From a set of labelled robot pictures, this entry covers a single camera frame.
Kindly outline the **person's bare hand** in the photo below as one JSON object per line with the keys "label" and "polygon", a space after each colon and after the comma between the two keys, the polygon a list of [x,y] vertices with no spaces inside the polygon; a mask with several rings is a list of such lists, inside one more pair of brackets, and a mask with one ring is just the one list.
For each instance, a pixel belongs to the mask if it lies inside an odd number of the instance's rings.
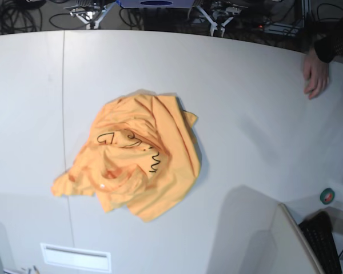
{"label": "person's bare hand", "polygon": [[314,48],[305,56],[303,76],[306,81],[304,94],[310,100],[318,97],[329,83],[329,64],[319,59]]}

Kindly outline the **dark sleeved forearm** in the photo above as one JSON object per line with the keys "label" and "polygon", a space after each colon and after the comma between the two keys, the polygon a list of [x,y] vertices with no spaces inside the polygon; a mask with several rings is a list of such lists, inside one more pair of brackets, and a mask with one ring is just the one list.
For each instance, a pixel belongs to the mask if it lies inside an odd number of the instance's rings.
{"label": "dark sleeved forearm", "polygon": [[343,57],[343,17],[327,36],[314,43],[314,49],[324,63],[330,63],[337,56]]}

